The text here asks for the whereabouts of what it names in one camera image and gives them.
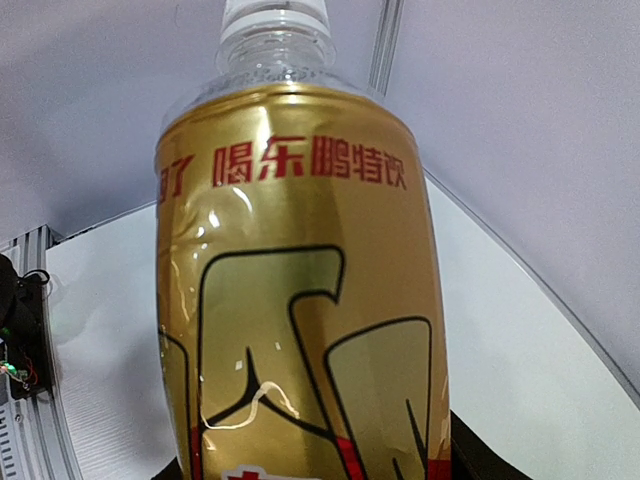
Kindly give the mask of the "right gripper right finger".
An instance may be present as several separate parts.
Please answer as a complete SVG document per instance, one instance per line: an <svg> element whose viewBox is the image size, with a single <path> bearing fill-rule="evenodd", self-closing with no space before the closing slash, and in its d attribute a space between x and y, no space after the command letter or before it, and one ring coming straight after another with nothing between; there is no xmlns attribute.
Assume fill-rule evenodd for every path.
<svg viewBox="0 0 640 480"><path fill-rule="evenodd" d="M508 480L515 469L451 412L452 479Z"/></svg>

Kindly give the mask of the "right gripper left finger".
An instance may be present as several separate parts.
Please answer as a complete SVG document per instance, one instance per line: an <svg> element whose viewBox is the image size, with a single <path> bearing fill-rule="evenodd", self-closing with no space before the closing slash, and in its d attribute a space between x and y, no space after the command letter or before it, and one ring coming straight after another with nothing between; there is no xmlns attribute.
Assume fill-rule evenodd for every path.
<svg viewBox="0 0 640 480"><path fill-rule="evenodd" d="M157 474L157 480L182 480L183 472L179 461L174 458L163 470Z"/></svg>

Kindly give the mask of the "gold label drink bottle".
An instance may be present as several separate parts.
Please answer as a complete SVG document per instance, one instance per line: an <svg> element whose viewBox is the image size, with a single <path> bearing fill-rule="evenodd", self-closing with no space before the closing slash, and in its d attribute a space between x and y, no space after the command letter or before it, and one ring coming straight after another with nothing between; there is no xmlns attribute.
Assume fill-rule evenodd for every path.
<svg viewBox="0 0 640 480"><path fill-rule="evenodd" d="M414 136L332 72L322 1L229 1L157 143L157 313L182 479L448 479Z"/></svg>

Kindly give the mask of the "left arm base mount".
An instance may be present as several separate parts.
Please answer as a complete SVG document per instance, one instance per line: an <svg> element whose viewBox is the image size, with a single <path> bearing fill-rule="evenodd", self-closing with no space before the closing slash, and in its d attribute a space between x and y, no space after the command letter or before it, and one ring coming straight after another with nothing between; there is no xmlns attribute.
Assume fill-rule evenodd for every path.
<svg viewBox="0 0 640 480"><path fill-rule="evenodd" d="M26 399L52 387L45 328L48 272L35 269L20 276L1 257L1 372L10 378L10 394Z"/></svg>

